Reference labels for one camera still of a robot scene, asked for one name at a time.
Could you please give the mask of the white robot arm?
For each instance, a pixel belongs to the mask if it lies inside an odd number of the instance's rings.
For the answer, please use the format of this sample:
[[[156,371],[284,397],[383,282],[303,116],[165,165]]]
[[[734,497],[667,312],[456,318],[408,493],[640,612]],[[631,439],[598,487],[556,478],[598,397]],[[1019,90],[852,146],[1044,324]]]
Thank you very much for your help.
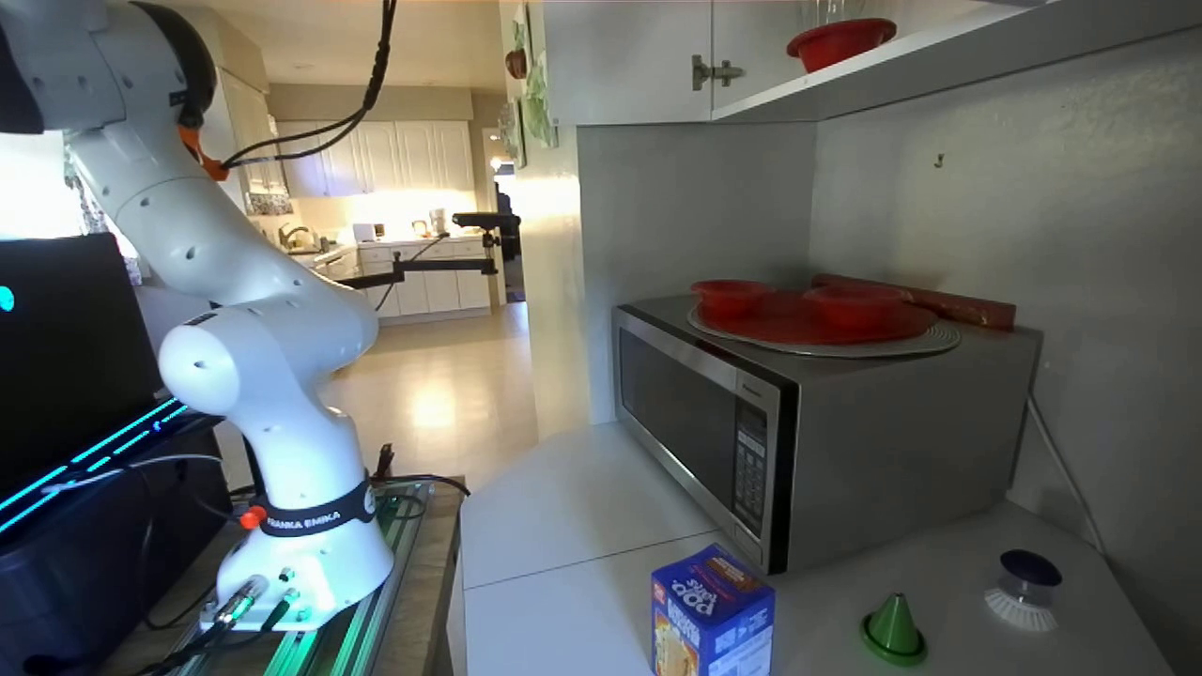
[[[146,0],[0,0],[0,34],[2,123],[57,131],[138,260],[209,304],[161,337],[156,371],[250,442],[263,522],[220,558],[206,618],[324,626],[393,572],[358,429],[318,397],[368,353],[377,315],[263,239],[186,149],[213,60],[185,16]]]

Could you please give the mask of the robot base table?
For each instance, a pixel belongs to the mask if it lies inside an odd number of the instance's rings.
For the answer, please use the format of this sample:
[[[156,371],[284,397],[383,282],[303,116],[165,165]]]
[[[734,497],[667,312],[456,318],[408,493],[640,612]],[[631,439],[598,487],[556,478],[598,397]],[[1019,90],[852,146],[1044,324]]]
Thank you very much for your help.
[[[206,640],[195,623],[213,578],[218,536],[153,607],[156,630],[136,626],[97,676],[456,676],[452,585],[459,573],[459,478],[408,472],[378,486],[378,522],[393,550],[389,578],[314,630],[279,623]]]

